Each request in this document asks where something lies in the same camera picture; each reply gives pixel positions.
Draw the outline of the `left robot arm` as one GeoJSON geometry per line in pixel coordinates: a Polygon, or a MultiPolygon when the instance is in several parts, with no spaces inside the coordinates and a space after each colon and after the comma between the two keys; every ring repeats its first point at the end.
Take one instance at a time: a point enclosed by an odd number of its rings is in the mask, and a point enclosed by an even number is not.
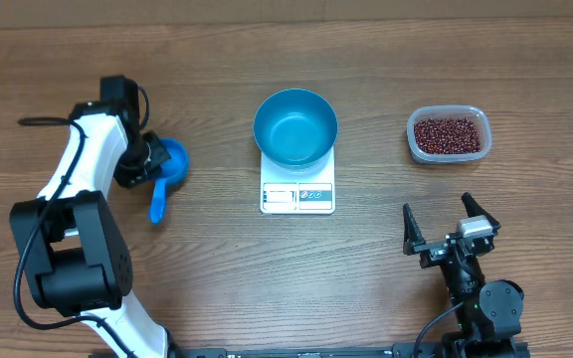
{"type": "Polygon", "coordinates": [[[126,242],[107,203],[113,182],[152,180],[170,155],[139,105],[135,81],[103,77],[97,101],[76,104],[66,118],[26,117],[22,126],[69,128],[60,163],[36,199],[13,205],[9,223],[19,251],[13,303],[37,330],[76,323],[91,328],[117,357],[179,357],[171,333],[137,299],[126,242]]]}

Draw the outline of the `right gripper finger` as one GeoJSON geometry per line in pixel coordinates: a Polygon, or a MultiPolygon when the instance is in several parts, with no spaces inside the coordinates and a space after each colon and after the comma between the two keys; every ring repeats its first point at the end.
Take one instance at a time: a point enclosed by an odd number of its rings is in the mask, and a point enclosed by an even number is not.
{"type": "Polygon", "coordinates": [[[404,219],[404,239],[403,254],[414,255],[417,249],[425,243],[425,239],[414,218],[411,207],[408,203],[403,206],[404,219]]]}
{"type": "Polygon", "coordinates": [[[500,222],[488,213],[472,196],[470,192],[465,192],[462,195],[462,201],[465,205],[469,218],[476,216],[485,216],[494,230],[501,228],[500,222]]]}

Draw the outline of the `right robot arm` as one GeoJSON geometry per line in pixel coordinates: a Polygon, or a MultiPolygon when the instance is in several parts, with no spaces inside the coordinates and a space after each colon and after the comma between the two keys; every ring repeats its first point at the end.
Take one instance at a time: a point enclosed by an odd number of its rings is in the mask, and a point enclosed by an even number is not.
{"type": "Polygon", "coordinates": [[[440,242],[425,240],[411,207],[403,206],[403,253],[417,255],[423,269],[438,267],[452,307],[418,334],[412,355],[432,357],[527,357],[521,332],[524,293],[511,280],[486,281],[478,258],[494,249],[501,224],[468,192],[462,195],[467,216],[440,242]]]}

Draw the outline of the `blue plastic measuring scoop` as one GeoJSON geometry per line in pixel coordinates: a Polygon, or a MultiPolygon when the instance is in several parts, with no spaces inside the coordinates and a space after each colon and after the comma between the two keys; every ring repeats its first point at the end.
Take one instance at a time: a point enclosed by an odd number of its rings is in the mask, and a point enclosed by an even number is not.
{"type": "Polygon", "coordinates": [[[160,141],[170,158],[161,164],[161,173],[153,180],[153,193],[148,210],[148,218],[152,224],[162,221],[166,207],[166,190],[184,179],[189,165],[186,149],[179,141],[173,138],[161,138],[160,141]]]}

